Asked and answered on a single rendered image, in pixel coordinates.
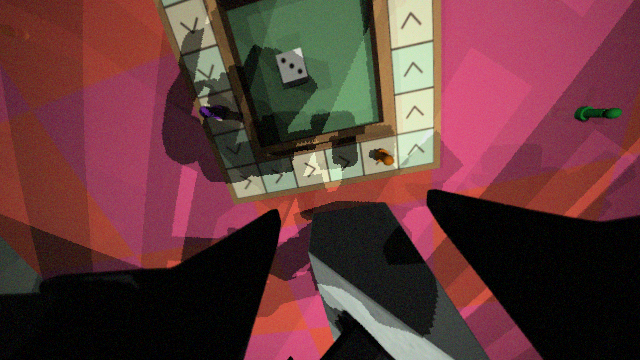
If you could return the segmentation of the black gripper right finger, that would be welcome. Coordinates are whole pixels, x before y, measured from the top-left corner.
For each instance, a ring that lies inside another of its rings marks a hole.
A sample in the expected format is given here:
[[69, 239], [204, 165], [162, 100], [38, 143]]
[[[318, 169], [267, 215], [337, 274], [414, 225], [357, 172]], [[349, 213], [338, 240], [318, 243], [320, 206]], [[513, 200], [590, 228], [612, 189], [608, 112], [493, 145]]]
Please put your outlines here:
[[437, 189], [427, 207], [543, 360], [605, 360], [640, 310], [640, 215], [592, 221]]

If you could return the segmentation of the grey die with black pips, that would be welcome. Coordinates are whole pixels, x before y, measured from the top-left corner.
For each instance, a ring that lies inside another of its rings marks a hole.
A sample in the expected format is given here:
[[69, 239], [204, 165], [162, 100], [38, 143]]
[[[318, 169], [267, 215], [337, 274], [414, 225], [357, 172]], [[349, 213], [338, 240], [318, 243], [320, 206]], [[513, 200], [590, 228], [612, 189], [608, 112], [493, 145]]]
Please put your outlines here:
[[300, 47], [278, 54], [276, 58], [283, 84], [287, 87], [310, 81]]

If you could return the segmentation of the orange pawn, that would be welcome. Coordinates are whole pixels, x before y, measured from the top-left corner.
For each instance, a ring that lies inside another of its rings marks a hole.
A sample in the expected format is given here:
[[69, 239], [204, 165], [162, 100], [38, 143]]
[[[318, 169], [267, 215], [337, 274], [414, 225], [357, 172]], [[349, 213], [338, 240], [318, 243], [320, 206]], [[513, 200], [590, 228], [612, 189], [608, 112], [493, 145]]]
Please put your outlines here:
[[394, 163], [394, 157], [389, 155], [389, 152], [385, 149], [378, 149], [375, 153], [375, 158], [379, 162], [383, 162], [385, 165], [389, 166]]

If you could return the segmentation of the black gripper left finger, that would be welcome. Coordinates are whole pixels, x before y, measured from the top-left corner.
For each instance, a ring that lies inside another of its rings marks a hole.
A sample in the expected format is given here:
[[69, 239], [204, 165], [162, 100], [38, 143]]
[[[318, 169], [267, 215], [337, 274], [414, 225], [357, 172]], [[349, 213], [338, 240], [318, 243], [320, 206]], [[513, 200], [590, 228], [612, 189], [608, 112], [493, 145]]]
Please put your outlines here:
[[61, 292], [74, 325], [149, 323], [180, 360], [244, 360], [280, 228], [272, 209], [176, 266], [57, 275], [39, 291]]

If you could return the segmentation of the green game pawn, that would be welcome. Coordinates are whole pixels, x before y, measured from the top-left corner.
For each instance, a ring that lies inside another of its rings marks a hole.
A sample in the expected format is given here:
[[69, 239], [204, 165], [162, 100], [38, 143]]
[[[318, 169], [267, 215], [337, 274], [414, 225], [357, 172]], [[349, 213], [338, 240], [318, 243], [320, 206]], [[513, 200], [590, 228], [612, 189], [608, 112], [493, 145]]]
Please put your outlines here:
[[575, 119], [583, 119], [587, 120], [589, 118], [610, 118], [615, 119], [622, 114], [622, 110], [619, 108], [604, 108], [604, 109], [594, 109], [591, 106], [588, 107], [579, 107], [574, 114]]

